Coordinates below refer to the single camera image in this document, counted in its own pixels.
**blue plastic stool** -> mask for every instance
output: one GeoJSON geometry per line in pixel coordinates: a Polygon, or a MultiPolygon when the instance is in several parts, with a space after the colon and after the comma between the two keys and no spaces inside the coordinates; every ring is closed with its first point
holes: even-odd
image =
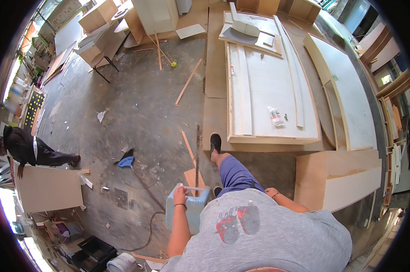
{"type": "MultiPolygon", "coordinates": [[[[176,188],[178,188],[181,183],[176,184],[175,188],[169,194],[166,200],[166,229],[172,231],[173,226],[173,211],[175,209],[175,204],[173,202],[173,193],[176,188]]],[[[186,187],[190,190],[202,191],[200,196],[187,196],[188,199],[185,203],[187,206],[187,211],[185,215],[187,216],[188,226],[190,228],[191,235],[196,235],[199,233],[201,226],[201,212],[208,203],[208,199],[211,193],[211,188],[206,186],[205,188],[195,188],[195,187],[186,187]]]]}

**yellow dotted board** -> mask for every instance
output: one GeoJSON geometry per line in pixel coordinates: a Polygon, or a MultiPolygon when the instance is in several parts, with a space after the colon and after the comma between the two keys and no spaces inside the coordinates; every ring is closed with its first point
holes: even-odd
{"type": "Polygon", "coordinates": [[[25,116],[24,130],[31,132],[33,128],[33,123],[36,118],[36,111],[42,107],[42,103],[45,97],[36,92],[33,93],[31,100],[28,104],[27,115],[25,116]]]}

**black pants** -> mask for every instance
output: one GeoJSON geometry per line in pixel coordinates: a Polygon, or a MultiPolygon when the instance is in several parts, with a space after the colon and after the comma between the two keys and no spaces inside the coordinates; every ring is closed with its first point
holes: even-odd
{"type": "Polygon", "coordinates": [[[36,160],[37,165],[61,166],[65,163],[71,163],[77,159],[74,154],[54,151],[47,144],[45,144],[42,139],[37,137],[36,143],[38,144],[38,158],[36,160]]]}

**black shirt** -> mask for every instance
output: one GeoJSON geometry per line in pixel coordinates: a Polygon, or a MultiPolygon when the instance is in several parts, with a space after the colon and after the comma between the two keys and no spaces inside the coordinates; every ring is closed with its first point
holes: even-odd
{"type": "Polygon", "coordinates": [[[4,147],[9,151],[14,160],[24,166],[27,162],[36,165],[33,149],[33,136],[21,128],[5,127],[3,133],[4,147]]]}

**bracelet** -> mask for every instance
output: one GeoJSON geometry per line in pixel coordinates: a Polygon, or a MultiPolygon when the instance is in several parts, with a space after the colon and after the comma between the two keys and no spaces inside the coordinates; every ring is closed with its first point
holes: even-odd
{"type": "Polygon", "coordinates": [[[275,197],[276,197],[276,195],[278,195],[278,194],[282,194],[281,192],[277,192],[275,195],[273,195],[271,198],[274,200],[274,201],[276,201],[276,199],[275,199],[275,197]]]}
{"type": "Polygon", "coordinates": [[[184,203],[178,203],[178,204],[175,204],[175,207],[176,207],[176,205],[184,205],[185,210],[187,210],[187,206],[186,206],[184,203]]]}

